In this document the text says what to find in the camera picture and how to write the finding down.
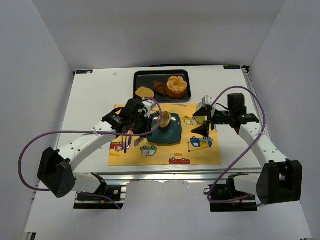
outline yellow play mat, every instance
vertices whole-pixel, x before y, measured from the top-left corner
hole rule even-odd
[[[193,117],[197,104],[161,104],[163,112],[178,114],[181,120],[181,141],[177,144],[163,145],[148,142],[145,138],[138,147],[134,147],[133,137],[131,147],[124,152],[125,137],[118,137],[110,144],[109,166],[145,166],[168,164],[221,164],[218,134],[210,131],[209,138],[191,133],[201,125]]]

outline teal plate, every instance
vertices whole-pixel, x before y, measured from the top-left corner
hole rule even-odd
[[[157,124],[159,113],[152,114],[153,119],[151,125]],[[181,141],[182,125],[180,117],[176,113],[171,113],[171,122],[165,127],[159,127],[147,139],[154,144],[177,144]]]

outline brown food item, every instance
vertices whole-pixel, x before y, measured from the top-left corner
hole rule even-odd
[[[171,118],[172,118],[172,115],[170,114],[170,112],[167,112],[167,111],[163,112],[160,128],[162,128],[162,129],[166,128],[169,125],[169,123],[171,122]]]
[[[162,95],[162,96],[166,96],[166,87],[165,84],[163,82],[160,81],[153,81],[153,91],[156,94]]]
[[[182,76],[171,76],[166,83],[166,94],[172,99],[181,99],[186,93],[187,86]]]
[[[144,97],[154,98],[155,97],[154,91],[152,91],[150,88],[147,88],[145,86],[139,87],[135,91],[135,95],[137,95],[140,98],[144,98]]]

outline black tray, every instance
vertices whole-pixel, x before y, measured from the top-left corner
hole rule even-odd
[[[161,96],[158,94],[154,95],[154,99],[159,103],[170,103],[170,102],[187,102],[191,98],[191,89],[189,82],[189,75],[186,70],[157,70],[157,71],[137,71],[134,74],[133,80],[133,98],[136,99],[138,96],[135,94],[138,88],[147,87],[153,89],[154,81],[162,82],[164,85],[167,85],[168,79],[171,76],[183,77],[183,80],[188,83],[185,94],[183,98],[172,99],[171,97]]]

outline cartoon car illustration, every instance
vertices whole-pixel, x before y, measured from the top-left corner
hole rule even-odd
[[[141,155],[144,157],[152,157],[157,153],[157,148],[155,146],[143,146],[140,147]]]
[[[110,150],[116,150],[117,152],[121,152],[125,149],[124,143],[121,142],[111,142],[110,144]]]
[[[176,159],[175,157],[173,157],[169,159],[169,163],[170,164],[190,164],[191,162],[189,159],[185,159],[185,158]]]
[[[188,125],[193,125],[193,126],[197,126],[199,123],[196,120],[196,117],[188,117],[188,116],[184,116],[183,117],[183,121],[188,124]]]
[[[193,150],[189,149],[189,142],[188,142],[188,152],[193,152],[193,151],[197,151],[197,150],[201,150],[201,149],[208,149],[212,147],[213,144],[213,140],[211,139],[211,137],[203,137],[203,138],[196,138],[195,136],[193,136],[192,138],[190,138],[190,143],[191,145],[196,148]]]

